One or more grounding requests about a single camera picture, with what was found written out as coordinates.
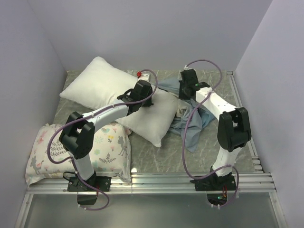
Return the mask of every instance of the marble table surface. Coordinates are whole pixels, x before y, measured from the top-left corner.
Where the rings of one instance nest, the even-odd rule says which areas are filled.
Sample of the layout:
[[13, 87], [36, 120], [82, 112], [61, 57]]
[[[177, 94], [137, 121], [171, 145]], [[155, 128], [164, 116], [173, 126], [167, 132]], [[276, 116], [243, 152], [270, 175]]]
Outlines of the marble table surface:
[[[131, 75], [136, 75], [138, 70], [125, 70]], [[80, 71], [69, 71], [64, 89], [80, 74]], [[180, 77], [177, 70], [155, 70], [159, 80], [168, 77]], [[216, 70], [197, 70], [199, 81], [205, 81], [209, 85], [215, 85], [219, 80], [219, 72]], [[223, 80], [216, 89], [219, 96], [232, 105], [236, 105], [230, 86], [229, 77], [223, 71]], [[54, 119], [56, 124], [64, 124], [70, 113], [90, 112], [91, 110], [75, 102], [61, 98]], [[198, 148], [195, 153], [186, 151], [187, 167], [191, 172], [208, 172], [216, 160], [219, 152], [217, 141], [218, 121], [212, 121], [200, 133]], [[154, 147], [149, 141], [141, 136], [132, 133], [129, 136], [131, 141], [131, 168], [141, 173], [152, 172], [184, 172], [181, 160], [181, 136], [168, 132], [162, 140], [162, 147]], [[237, 157], [235, 164], [241, 173], [254, 172], [249, 147], [244, 147]]]

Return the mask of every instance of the floral pillow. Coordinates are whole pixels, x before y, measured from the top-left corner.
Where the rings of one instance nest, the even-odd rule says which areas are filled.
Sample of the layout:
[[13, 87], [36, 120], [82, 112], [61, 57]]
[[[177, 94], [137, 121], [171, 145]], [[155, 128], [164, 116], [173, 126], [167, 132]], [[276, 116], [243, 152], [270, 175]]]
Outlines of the floral pillow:
[[[75, 171], [71, 161], [53, 164], [47, 156], [48, 141], [61, 125], [43, 126], [35, 139], [28, 160], [25, 179], [28, 185], [43, 178], [62, 178], [65, 171]], [[117, 123], [104, 126], [94, 135], [94, 143], [90, 152], [91, 163], [98, 176], [119, 176], [123, 182], [130, 182], [131, 146], [128, 135], [130, 130]], [[51, 145], [51, 156], [60, 161], [69, 156], [59, 141], [60, 133]]]

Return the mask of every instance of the pillow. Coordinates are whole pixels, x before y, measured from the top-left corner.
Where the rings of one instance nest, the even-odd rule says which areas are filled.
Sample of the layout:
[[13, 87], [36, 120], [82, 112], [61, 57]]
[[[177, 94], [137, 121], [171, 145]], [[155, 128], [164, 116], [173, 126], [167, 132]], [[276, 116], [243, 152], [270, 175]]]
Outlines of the pillow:
[[[114, 68], [103, 58], [96, 57], [60, 96], [85, 107], [98, 109], [111, 104], [117, 96], [134, 88], [136, 82], [136, 77]], [[153, 106], [141, 107], [137, 112], [116, 121], [154, 146], [161, 147], [162, 138], [175, 117], [178, 99], [157, 89], [152, 102]]]
[[[26, 168], [25, 180], [28, 185], [43, 178], [62, 178], [63, 172], [75, 171], [70, 160], [53, 164], [48, 159], [48, 142], [60, 127], [59, 124], [47, 124], [39, 130]], [[117, 123], [106, 125], [95, 133], [90, 158], [98, 176], [119, 176], [123, 182], [131, 182], [129, 133], [128, 129]], [[59, 136], [60, 133], [56, 135], [51, 146], [51, 156], [55, 161], [69, 156], [59, 141]]]

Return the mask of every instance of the gray-blue fabric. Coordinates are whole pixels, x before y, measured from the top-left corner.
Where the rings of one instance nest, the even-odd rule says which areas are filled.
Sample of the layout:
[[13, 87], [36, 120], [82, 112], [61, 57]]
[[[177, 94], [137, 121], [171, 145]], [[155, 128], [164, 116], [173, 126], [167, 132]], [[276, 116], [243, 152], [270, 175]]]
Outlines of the gray-blue fabric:
[[[180, 83], [177, 78], [167, 78], [158, 82], [158, 88], [178, 95]], [[187, 102], [188, 105], [183, 116], [175, 117], [169, 129], [170, 132], [179, 134], [182, 138], [184, 137], [188, 117], [198, 104], [193, 99], [186, 100], [185, 102]], [[201, 130], [205, 128], [214, 118], [214, 115], [204, 107], [199, 108], [198, 111], [194, 113], [187, 130], [185, 141], [185, 146], [188, 151], [192, 153], [195, 152], [199, 143]]]

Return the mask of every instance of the white wall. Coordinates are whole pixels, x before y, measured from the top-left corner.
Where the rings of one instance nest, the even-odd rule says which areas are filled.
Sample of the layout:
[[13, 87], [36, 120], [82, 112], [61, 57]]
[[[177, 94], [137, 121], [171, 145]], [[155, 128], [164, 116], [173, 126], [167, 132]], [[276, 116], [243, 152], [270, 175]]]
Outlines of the white wall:
[[271, 0], [28, 2], [67, 70], [96, 56], [124, 69], [181, 69], [208, 58], [235, 70]]
[[0, 226], [14, 227], [37, 132], [51, 122], [65, 71], [29, 4], [0, 1]]
[[291, 228], [304, 227], [304, 1], [274, 0], [236, 70], [263, 167]]

